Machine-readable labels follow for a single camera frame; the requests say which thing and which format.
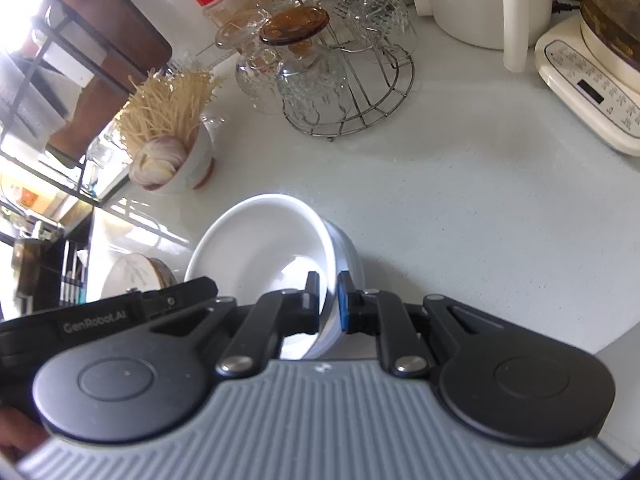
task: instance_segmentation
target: human hand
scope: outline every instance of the human hand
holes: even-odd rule
[[[42,444],[45,429],[10,406],[0,406],[0,451],[14,462]]]

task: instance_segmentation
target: kettle handle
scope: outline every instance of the kettle handle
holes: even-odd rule
[[[433,16],[430,0],[414,0],[415,12],[418,16]]]
[[[529,47],[529,0],[502,0],[505,67],[522,72]]]

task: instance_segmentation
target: digital display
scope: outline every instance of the digital display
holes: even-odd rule
[[[587,92],[589,97],[591,97],[591,99],[596,101],[598,104],[601,104],[601,102],[604,101],[604,97],[598,94],[593,88],[593,86],[587,83],[584,79],[580,79],[580,81],[578,81],[578,86],[582,88],[585,92]]]

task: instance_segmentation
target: white countertop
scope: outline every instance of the white countertop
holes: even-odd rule
[[[230,124],[201,190],[123,188],[98,211],[88,299],[119,251],[184,276],[207,227],[252,195],[302,199],[340,226],[367,285],[417,302],[440,292],[595,352],[640,321],[639,163],[600,142],[538,76],[417,19],[414,88],[388,120],[328,142],[254,112],[232,76]],[[370,353],[354,338],[351,352]]]

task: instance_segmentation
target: white ceramic cup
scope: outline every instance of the white ceramic cup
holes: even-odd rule
[[[504,50],[504,65],[524,70],[527,47],[550,25],[552,0],[415,0],[447,34],[465,43]]]
[[[251,197],[226,211],[198,243],[185,280],[208,276],[220,294],[254,304],[265,292],[303,288],[309,271],[320,277],[321,330],[284,339],[283,359],[316,359],[339,338],[337,275],[351,273],[364,288],[360,257],[347,235],[292,196]]]
[[[205,125],[200,123],[196,141],[184,164],[178,168],[178,171],[169,182],[151,191],[151,193],[175,195],[190,189],[199,189],[211,176],[214,164],[211,137]]]

